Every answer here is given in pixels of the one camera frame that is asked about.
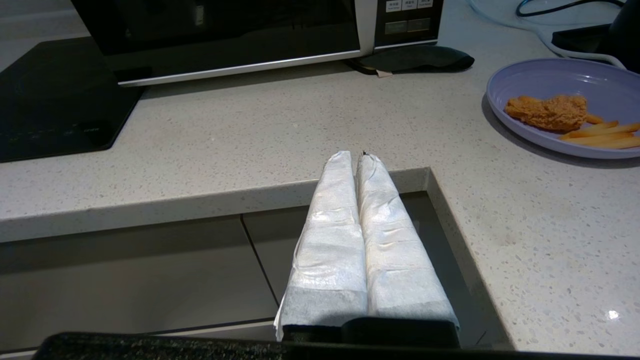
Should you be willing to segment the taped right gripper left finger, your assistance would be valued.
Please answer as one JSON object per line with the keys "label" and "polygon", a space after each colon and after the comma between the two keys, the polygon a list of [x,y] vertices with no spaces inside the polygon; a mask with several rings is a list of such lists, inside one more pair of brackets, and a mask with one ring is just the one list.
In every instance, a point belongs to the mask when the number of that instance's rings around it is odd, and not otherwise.
{"label": "taped right gripper left finger", "polygon": [[324,165],[295,246],[276,339],[292,326],[340,328],[368,314],[365,244],[352,156],[334,153]]}

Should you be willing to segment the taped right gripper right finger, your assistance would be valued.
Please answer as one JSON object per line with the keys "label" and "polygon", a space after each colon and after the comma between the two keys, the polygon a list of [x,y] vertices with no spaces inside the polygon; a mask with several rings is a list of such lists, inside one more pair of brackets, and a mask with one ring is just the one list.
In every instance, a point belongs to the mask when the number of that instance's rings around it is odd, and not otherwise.
{"label": "taped right gripper right finger", "polygon": [[351,212],[361,233],[366,314],[343,326],[359,346],[458,349],[459,322],[382,160],[359,158]]}

